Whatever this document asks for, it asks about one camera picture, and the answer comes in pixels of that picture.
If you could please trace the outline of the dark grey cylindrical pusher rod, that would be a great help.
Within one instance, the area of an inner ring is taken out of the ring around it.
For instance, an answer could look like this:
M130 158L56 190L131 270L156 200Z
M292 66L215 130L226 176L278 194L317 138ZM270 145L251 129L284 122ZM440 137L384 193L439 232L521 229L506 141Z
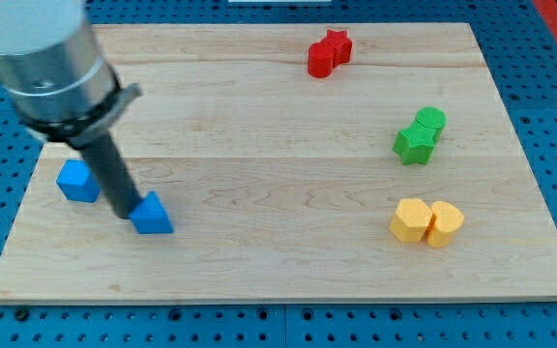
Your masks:
M115 216L128 219L141 196L111 135L107 132L77 151L89 166Z

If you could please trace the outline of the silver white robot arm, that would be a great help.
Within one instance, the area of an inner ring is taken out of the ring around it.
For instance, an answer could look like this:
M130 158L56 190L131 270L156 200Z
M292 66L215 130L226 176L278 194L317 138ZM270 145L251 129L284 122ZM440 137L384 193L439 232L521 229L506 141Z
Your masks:
M83 2L0 0L0 83L21 123L77 150L115 215L127 218L141 197L109 129L141 90L121 85Z

